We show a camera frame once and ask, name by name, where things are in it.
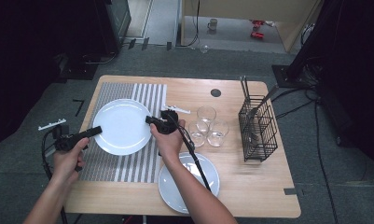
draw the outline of white plate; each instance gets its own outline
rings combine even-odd
[[[145,146],[151,137],[145,117],[148,109],[137,101],[119,99],[103,106],[93,121],[102,133],[94,136],[97,145],[114,155],[129,155]]]
[[[201,169],[206,176],[210,189],[215,197],[219,193],[219,176],[214,165],[201,154],[195,153],[201,164]],[[198,167],[195,165],[192,157],[187,152],[180,153],[180,161],[183,165],[204,185]],[[177,212],[188,214],[183,198],[174,183],[172,176],[166,166],[163,166],[159,174],[159,192],[163,201]]]

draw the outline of human arm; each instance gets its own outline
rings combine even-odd
[[[157,139],[160,155],[169,170],[178,191],[187,206],[187,210],[195,223],[236,223],[235,218],[212,192],[184,167],[179,159],[179,152],[183,144],[181,133],[175,131],[161,134],[155,125],[151,124],[151,132]]]
[[[53,176],[24,223],[56,222],[72,184],[78,179],[76,165],[82,167],[85,164],[81,151],[88,142],[88,138],[83,138],[72,150],[55,152]]]

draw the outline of red object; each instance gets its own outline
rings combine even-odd
[[[253,21],[253,24],[254,25],[258,25],[258,26],[261,26],[263,25],[265,22],[264,21]]]
[[[254,26],[253,26],[253,30],[254,30],[254,31],[257,31],[259,27],[260,27],[260,25],[258,25],[258,24],[254,24]]]
[[[253,32],[253,33],[251,33],[251,37],[257,38],[257,39],[262,39],[263,38],[263,34],[258,33],[258,32]]]

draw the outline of black wire basket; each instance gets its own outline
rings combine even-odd
[[[244,100],[239,112],[244,161],[264,161],[278,147],[275,134],[277,127],[270,105],[264,103],[252,114],[264,96],[251,95]]]

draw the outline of black cable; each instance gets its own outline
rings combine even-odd
[[[78,217],[76,217],[74,224],[77,224],[77,222],[81,219],[81,217],[82,217],[82,214],[79,214]]]
[[[46,158],[46,155],[45,155],[45,152],[50,149],[51,147],[53,147],[53,145],[55,145],[55,143],[52,143],[49,147],[45,147],[45,144],[46,144],[46,141],[47,141],[47,137],[50,133],[53,132],[55,128],[47,131],[45,134],[44,134],[44,137],[42,138],[42,141],[41,141],[41,157],[42,157],[42,166],[44,167],[44,171],[48,177],[48,180],[50,180],[52,178],[52,172],[50,171],[50,167],[49,167],[49,163],[47,162],[47,158]],[[80,217],[82,216],[82,214],[79,214],[79,216],[77,217],[76,221],[74,222],[75,224],[79,221]],[[62,207],[62,210],[61,210],[61,217],[62,217],[62,223],[63,224],[68,224],[68,221],[67,221],[67,215],[65,214],[65,211],[64,211],[64,206]]]
[[[199,170],[199,173],[201,174],[201,178],[203,179],[203,182],[204,182],[204,185],[205,187],[211,191],[210,189],[210,185],[207,181],[207,178],[206,178],[206,175],[204,174],[203,170],[201,169],[201,163],[199,162],[199,159],[198,157],[195,155],[195,144],[193,143],[193,141],[190,139],[190,136],[189,136],[189,133],[187,132],[187,130],[182,127],[181,125],[178,124],[178,122],[176,122],[172,116],[168,116],[172,122],[175,124],[175,126],[177,127],[177,130],[178,132],[181,133],[181,136],[183,137],[183,141],[184,143],[186,144],[187,146],[187,149],[189,151],[189,154],[190,156],[192,157],[193,161],[195,162],[196,164],[196,167],[198,168]]]
[[[316,92],[315,90],[312,90],[312,89],[305,90],[305,96],[306,96],[306,98],[308,98],[308,99],[311,100],[311,101],[317,101],[317,100],[318,100],[318,97],[316,97],[316,98],[311,98],[311,97],[309,96],[309,94],[308,94],[308,91],[314,91],[314,93],[317,94],[317,92]]]
[[[324,176],[324,180],[326,182],[326,189],[328,190],[328,195],[329,195],[329,201],[331,202],[331,206],[332,206],[332,213],[333,213],[333,216],[334,216],[334,219],[335,219],[335,223],[338,224],[338,216],[337,216],[337,213],[336,213],[336,209],[335,209],[335,204],[334,204],[334,200],[332,198],[332,192],[331,192],[331,188],[329,187],[329,183],[328,183],[328,178],[326,177],[326,170],[324,168],[324,165],[323,165],[323,159],[321,157],[321,148],[320,148],[320,128],[319,128],[319,124],[318,124],[318,114],[317,114],[317,105],[318,105],[318,101],[315,101],[315,107],[314,107],[314,116],[315,116],[315,126],[316,126],[316,131],[317,131],[317,135],[316,135],[316,138],[317,138],[317,153],[318,153],[318,159],[320,161],[320,166],[321,166],[321,170],[323,171],[323,176]]]
[[[365,175],[367,174],[367,158],[365,158],[365,169],[362,177],[360,178],[360,181],[363,181],[365,179]]]
[[[312,66],[310,63],[306,63],[304,66],[305,69],[305,75],[308,78],[308,80],[312,81],[314,86],[318,85],[320,82],[319,74],[320,71],[316,71],[315,67]]]
[[[192,41],[188,44],[188,45],[181,45],[181,46],[178,46],[178,47],[190,47],[191,45],[195,44],[196,40],[199,39],[199,13],[200,13],[200,10],[201,10],[201,0],[198,1],[198,9],[197,9],[197,12],[196,12],[196,34],[195,36],[193,37]]]
[[[115,52],[112,52],[112,54],[113,54],[113,56],[110,59],[108,59],[107,61],[97,62],[97,63],[85,63],[85,64],[104,64],[104,63],[109,63],[109,62],[111,62],[115,58],[115,56],[117,56],[117,54]]]
[[[283,97],[289,93],[292,93],[294,91],[305,91],[305,90],[311,90],[313,86],[309,86],[309,87],[305,87],[305,88],[296,88],[296,89],[292,89],[292,90],[288,90],[288,91],[284,91],[282,93],[280,93],[279,95],[277,95],[275,98],[273,98],[271,100],[271,102],[273,103],[274,101],[276,101],[277,99],[279,99],[280,97]]]
[[[287,116],[288,114],[290,114],[290,113],[292,113],[292,112],[295,112],[295,111],[301,109],[303,106],[309,105],[309,104],[311,104],[311,103],[313,103],[313,102],[314,102],[314,101],[309,101],[308,103],[305,103],[305,104],[303,104],[303,105],[300,105],[300,106],[298,106],[298,107],[296,107],[296,108],[294,108],[294,109],[292,109],[292,110],[290,110],[290,111],[284,112],[283,114],[280,114],[280,115],[276,116],[276,119],[281,119],[281,118]]]
[[[340,5],[340,10],[339,10],[339,15],[338,15],[338,21],[336,23],[335,37],[334,37],[334,42],[333,42],[333,45],[332,45],[332,50],[335,49],[336,42],[337,42],[337,39],[338,39],[338,29],[339,29],[341,11],[343,10],[343,4],[344,4],[344,0],[341,1],[341,5]]]

